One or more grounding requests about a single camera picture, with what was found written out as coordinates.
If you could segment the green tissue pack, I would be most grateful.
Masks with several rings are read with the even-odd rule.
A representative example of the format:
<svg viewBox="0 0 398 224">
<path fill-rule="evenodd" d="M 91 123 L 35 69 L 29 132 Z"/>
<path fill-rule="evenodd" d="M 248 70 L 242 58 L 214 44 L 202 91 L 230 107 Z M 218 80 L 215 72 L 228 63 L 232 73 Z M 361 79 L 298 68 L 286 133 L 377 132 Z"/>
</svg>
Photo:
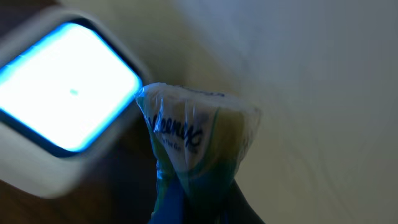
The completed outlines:
<svg viewBox="0 0 398 224">
<path fill-rule="evenodd" d="M 222 223 L 224 199 L 259 127 L 259 109 L 234 96 L 165 83 L 144 86 L 136 103 L 157 160 L 152 216 L 177 177 L 185 223 Z"/>
</svg>

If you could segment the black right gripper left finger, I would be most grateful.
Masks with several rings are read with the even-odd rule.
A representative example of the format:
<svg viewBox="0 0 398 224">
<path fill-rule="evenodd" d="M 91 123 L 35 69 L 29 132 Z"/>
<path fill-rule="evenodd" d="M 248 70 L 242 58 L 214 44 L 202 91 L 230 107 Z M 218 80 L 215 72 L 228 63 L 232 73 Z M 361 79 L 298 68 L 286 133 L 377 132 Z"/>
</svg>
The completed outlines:
<svg viewBox="0 0 398 224">
<path fill-rule="evenodd" d="M 184 224 L 185 223 L 185 192 L 177 177 L 175 177 L 161 203 L 148 224 Z"/>
</svg>

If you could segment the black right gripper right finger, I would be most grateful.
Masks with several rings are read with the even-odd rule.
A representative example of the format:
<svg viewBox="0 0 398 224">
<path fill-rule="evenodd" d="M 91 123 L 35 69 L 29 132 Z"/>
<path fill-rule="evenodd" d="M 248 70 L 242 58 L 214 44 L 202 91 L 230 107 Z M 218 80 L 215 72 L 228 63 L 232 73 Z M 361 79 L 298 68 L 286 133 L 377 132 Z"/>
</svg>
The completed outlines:
<svg viewBox="0 0 398 224">
<path fill-rule="evenodd" d="M 224 224 L 265 224 L 252 209 L 234 180 L 224 199 L 222 211 Z"/>
</svg>

